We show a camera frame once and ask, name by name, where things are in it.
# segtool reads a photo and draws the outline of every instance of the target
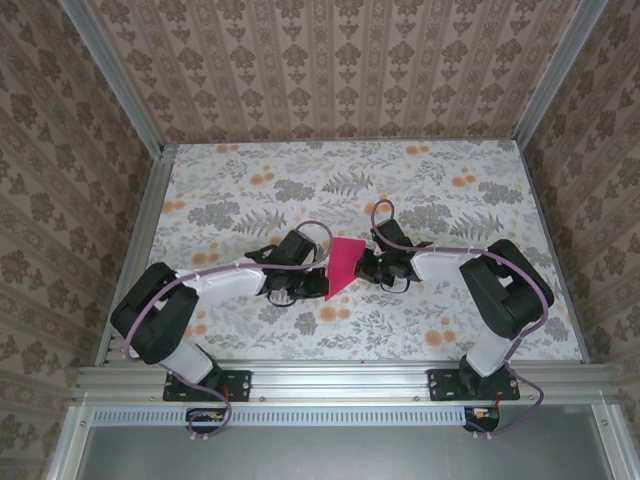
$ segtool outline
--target wall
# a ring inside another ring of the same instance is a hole
[[[39,478],[150,159],[54,1],[0,2],[0,478]]]
[[[526,146],[595,361],[640,445],[640,2],[609,1]]]
[[[89,0],[170,143],[511,136],[577,0]]]

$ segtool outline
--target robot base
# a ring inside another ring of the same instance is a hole
[[[519,400],[518,382],[511,374],[501,368],[493,375],[482,378],[475,372],[475,378],[469,381],[468,370],[441,368],[427,371],[431,401],[452,402],[465,400]]]
[[[251,394],[250,370],[220,370],[214,389],[230,402],[248,402]],[[217,402],[206,392],[195,390],[168,374],[162,399],[165,402]]]

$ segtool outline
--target black mounting plate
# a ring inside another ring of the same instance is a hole
[[[457,368],[435,368],[427,370],[428,388],[434,402],[451,402],[460,400],[496,400],[496,390],[500,400],[520,400],[517,380],[504,368],[491,375],[491,385],[483,392],[472,395],[460,381],[460,370]]]
[[[230,402],[248,402],[251,394],[251,371],[222,370],[216,391],[225,395]],[[171,374],[167,375],[162,399],[165,402],[215,401],[211,394],[188,387]]]

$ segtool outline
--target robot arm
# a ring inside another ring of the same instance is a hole
[[[394,219],[386,220],[376,228],[393,244],[413,248],[413,243]],[[541,317],[543,308],[537,293],[522,277],[492,258],[470,254],[464,249],[460,253],[401,250],[381,240],[374,230],[371,233],[382,253],[376,256],[373,250],[365,250],[356,265],[357,276],[389,288],[397,278],[407,282],[406,288],[410,282],[426,280],[466,284],[484,326],[476,343],[460,362],[460,377],[468,393],[481,393],[482,385],[490,384],[483,379],[501,369],[520,333]],[[428,245],[430,243],[424,242],[417,247]],[[488,251],[519,267],[540,288],[548,306],[553,305],[551,288],[512,242],[499,240]]]
[[[551,288],[512,242],[498,240],[488,250],[520,267],[540,287],[547,304],[553,305]],[[540,299],[530,285],[491,258],[420,253],[413,256],[411,266],[420,280],[444,277],[466,283],[484,325],[463,364],[466,362],[480,377],[489,377],[500,369],[522,330],[542,315]]]
[[[215,360],[183,338],[199,298],[213,296],[216,302],[263,294],[269,298],[271,292],[279,290],[286,290],[293,302],[324,296],[329,285],[324,268],[284,270],[277,267],[300,266],[316,249],[311,239],[292,230],[280,245],[249,252],[247,259],[236,263],[254,263],[269,268],[232,267],[203,277],[196,275],[176,285],[151,308],[134,332],[130,353],[147,364],[160,364],[193,384],[215,388],[220,374]],[[193,272],[173,271],[164,263],[151,265],[115,308],[111,323],[126,337],[149,301],[170,282],[190,273]]]

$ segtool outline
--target floral tablecloth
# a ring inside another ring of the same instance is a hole
[[[380,198],[395,203],[414,242],[516,243],[556,296],[549,322],[516,358],[581,359],[518,150],[507,140],[181,145],[150,263],[232,262],[305,219],[370,240]],[[326,248],[321,229],[306,232]],[[357,280],[327,302],[286,309],[264,297],[205,297],[185,335],[218,358],[443,360],[460,358],[482,324],[464,285],[423,282],[393,295]]]

